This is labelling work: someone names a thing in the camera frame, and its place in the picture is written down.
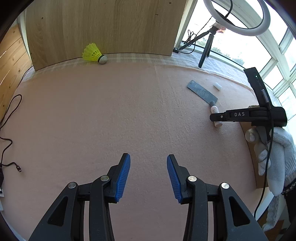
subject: white ring light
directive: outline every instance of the white ring light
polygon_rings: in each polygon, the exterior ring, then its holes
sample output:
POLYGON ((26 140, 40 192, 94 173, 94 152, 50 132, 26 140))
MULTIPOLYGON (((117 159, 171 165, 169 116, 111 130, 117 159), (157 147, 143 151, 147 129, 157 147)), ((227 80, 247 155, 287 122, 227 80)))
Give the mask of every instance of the white ring light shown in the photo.
POLYGON ((213 16, 214 19, 220 24, 222 24, 224 27, 227 29, 240 34, 240 35, 245 35, 245 36, 258 36, 260 34, 263 34, 270 25, 270 13, 269 10, 264 2, 264 0, 257 0, 262 8, 263 12, 263 19, 261 23, 255 27, 255 28, 240 28, 237 26, 234 26, 227 21, 225 21, 215 10, 213 7, 212 1, 211 0, 204 0, 205 6, 207 7, 208 11, 210 14, 213 16))

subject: shuttlecock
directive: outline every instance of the shuttlecock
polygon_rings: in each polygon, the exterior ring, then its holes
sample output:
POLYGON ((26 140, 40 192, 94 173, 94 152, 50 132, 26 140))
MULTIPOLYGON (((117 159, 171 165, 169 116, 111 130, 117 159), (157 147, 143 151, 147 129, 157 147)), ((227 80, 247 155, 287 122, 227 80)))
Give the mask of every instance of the shuttlecock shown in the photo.
POLYGON ((107 62, 107 57, 101 54, 95 43, 86 46, 82 53, 82 58, 84 60, 97 61, 100 64, 105 64, 107 62))

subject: tripod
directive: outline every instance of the tripod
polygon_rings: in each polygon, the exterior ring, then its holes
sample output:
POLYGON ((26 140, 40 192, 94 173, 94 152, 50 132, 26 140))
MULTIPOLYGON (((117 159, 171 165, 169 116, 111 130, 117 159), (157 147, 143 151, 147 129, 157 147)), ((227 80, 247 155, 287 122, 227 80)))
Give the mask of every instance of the tripod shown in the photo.
POLYGON ((180 50, 185 49, 186 47, 190 46, 191 44, 193 44, 194 42, 196 42, 197 40, 203 38, 204 36, 209 35, 209 38, 207 40, 207 43, 205 45, 204 51, 202 52, 202 56, 200 58, 200 61, 198 63, 198 67, 202 67, 203 62, 205 61, 206 57, 209 57, 210 55, 210 51, 211 51, 211 47, 212 47, 212 43, 213 43, 213 39, 214 39, 214 35, 216 34, 218 28, 213 26, 211 27, 208 31, 196 36, 193 40, 189 41, 188 43, 184 44, 182 47, 180 48, 174 48, 173 52, 175 53, 179 53, 180 50))

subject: plaid cloth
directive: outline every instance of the plaid cloth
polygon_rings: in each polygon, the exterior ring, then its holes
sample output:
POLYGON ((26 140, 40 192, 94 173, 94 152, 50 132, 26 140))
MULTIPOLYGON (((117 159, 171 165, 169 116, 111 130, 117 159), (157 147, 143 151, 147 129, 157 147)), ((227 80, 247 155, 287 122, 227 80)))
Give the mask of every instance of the plaid cloth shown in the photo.
MULTIPOLYGON (((164 56, 164 55, 145 54, 145 53, 113 53, 113 54, 106 54, 106 56, 108 58, 107 63, 126 63, 126 62, 149 63, 149 64, 177 65, 182 67, 200 69, 198 67, 198 63, 199 63, 201 54, 198 52, 193 52, 191 54, 172 53, 172 56, 164 56)), ((71 59, 61 63, 50 65, 38 71, 35 71, 34 68, 32 67, 24 76, 23 81, 27 81, 42 73, 52 72, 55 70, 64 69, 66 67, 75 68, 77 65, 89 65, 89 64, 97 64, 97 63, 92 61, 85 61, 82 58, 76 58, 76 59, 71 59)), ((215 59, 212 57, 206 58, 202 66, 202 70, 209 73, 218 74, 220 76, 231 79, 232 81, 235 81, 250 87, 247 77, 242 70, 239 70, 218 59, 215 59)))

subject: small bottle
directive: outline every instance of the small bottle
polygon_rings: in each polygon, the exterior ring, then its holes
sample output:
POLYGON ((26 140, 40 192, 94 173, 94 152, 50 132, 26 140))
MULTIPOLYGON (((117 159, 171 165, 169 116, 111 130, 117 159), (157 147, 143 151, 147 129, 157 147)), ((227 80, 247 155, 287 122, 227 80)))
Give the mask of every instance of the small bottle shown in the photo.
MULTIPOLYGON (((214 101, 210 102, 210 106, 211 106, 211 113, 212 114, 219 113, 219 110, 218 110, 217 106, 215 106, 214 101)), ((220 126, 222 126, 222 121, 214 121, 214 125, 216 128, 219 128, 220 126)))

